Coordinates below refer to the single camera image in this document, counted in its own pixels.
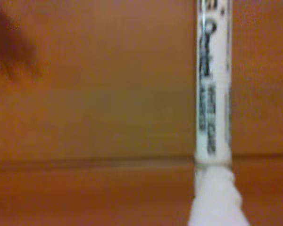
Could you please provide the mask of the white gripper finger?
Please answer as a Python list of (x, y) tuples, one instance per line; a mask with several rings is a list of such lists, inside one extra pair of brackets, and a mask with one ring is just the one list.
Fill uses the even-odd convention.
[(191, 204), (187, 225), (250, 225), (242, 210), (242, 196), (230, 169), (213, 166), (205, 170)]

